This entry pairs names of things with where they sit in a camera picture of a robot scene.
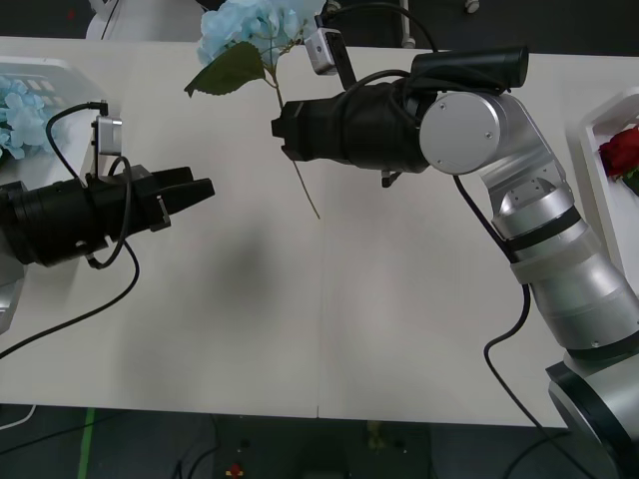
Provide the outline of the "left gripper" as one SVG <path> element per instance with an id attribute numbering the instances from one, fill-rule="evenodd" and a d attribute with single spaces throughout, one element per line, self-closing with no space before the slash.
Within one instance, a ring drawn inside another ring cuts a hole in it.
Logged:
<path id="1" fill-rule="evenodd" d="M 170 215 L 179 213 L 215 195 L 210 179 L 194 180 L 189 167 L 150 172 L 131 167 L 131 194 L 127 199 L 125 172 L 114 176 L 85 175 L 86 193 L 96 222 L 96 238 L 82 244 L 83 255 L 107 246 L 106 238 L 116 242 L 127 225 L 125 238 L 143 232 L 156 232 L 171 225 Z"/>

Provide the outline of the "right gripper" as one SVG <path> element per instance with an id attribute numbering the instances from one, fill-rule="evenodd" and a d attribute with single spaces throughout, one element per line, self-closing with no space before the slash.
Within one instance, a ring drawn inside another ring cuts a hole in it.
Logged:
<path id="1" fill-rule="evenodd" d="M 349 165 L 337 126 L 336 105 L 341 94 L 331 98 L 286 102 L 280 115 L 271 121 L 272 134 L 285 142 L 282 151 L 293 162 L 332 160 Z M 303 152 L 299 144 L 300 113 L 303 110 Z"/>

